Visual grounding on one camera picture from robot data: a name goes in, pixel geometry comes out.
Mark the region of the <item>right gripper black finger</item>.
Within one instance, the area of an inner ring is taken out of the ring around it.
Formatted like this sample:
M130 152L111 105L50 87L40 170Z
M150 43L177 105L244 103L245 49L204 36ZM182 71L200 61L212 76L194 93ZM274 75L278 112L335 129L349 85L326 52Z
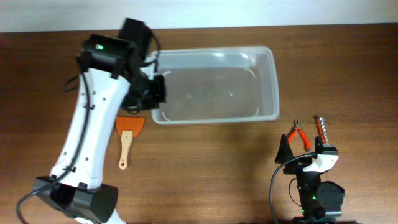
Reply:
M288 137L286 134L283 134L281 136L279 150L277 152L274 162L276 164L283 164L293 158L294 156L288 141Z
M324 152L326 149L325 145L320 136L315 137L315 152Z

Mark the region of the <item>orange bit holder strip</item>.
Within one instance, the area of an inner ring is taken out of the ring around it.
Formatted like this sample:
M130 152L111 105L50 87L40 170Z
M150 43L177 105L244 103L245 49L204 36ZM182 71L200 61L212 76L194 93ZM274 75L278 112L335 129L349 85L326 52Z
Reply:
M320 137L324 144L329 144L327 130L326 130L326 122L323 117L317 118L317 127L320 133Z

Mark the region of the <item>clear plastic storage box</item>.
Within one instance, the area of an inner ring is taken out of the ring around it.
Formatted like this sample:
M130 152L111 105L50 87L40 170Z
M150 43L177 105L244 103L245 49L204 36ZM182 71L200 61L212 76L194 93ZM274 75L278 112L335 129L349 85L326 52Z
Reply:
M274 54L265 46L164 50L166 101L158 124L275 121L280 116Z

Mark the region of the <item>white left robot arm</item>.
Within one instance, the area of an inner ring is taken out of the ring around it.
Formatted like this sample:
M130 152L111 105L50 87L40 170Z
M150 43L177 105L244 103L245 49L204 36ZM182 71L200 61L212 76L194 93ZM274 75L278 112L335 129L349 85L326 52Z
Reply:
M122 222L118 189L103 183L104 158L119 110L152 110L165 101L159 59L147 59L153 41L153 33L93 34L76 58L72 123L50 174L35 179L32 195L79 223Z

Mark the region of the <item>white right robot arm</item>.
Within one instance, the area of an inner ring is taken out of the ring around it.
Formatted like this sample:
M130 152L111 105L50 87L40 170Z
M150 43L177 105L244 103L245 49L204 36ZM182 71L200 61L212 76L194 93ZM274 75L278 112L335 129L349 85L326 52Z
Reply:
M273 196L276 175L292 175L297 181L302 215L293 217L292 223L336 223L342 216L345 189L332 181L321 181L321 175L333 168L339 159L338 150L315 138L315 150L294 156L286 134L281 136L275 163L279 167L272 175L269 196Z

